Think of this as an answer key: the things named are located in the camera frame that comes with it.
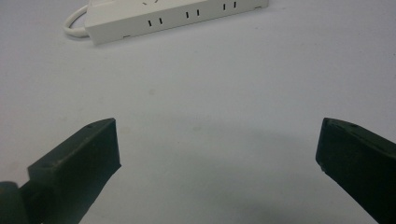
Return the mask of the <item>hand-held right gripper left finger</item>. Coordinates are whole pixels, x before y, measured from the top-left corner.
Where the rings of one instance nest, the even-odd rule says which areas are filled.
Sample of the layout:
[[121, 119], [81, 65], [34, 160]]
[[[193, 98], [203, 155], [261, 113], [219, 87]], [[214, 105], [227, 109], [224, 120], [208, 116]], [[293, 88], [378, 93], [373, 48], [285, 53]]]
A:
[[116, 120], [84, 126], [28, 167], [21, 196], [30, 224], [78, 224], [118, 169]]

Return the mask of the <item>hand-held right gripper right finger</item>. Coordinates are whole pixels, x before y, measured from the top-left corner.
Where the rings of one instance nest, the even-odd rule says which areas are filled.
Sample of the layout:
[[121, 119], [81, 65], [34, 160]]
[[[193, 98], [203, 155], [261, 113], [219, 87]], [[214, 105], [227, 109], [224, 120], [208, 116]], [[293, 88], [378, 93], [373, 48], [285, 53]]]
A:
[[340, 119], [322, 121], [316, 161], [379, 224], [396, 224], [396, 144]]

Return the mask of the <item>white power strip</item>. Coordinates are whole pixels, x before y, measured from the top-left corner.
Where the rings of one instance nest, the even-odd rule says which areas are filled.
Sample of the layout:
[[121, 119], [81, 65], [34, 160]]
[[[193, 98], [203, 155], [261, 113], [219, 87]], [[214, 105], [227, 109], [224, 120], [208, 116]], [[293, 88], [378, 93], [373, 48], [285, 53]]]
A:
[[84, 28], [99, 45], [268, 5], [269, 0], [90, 0]]

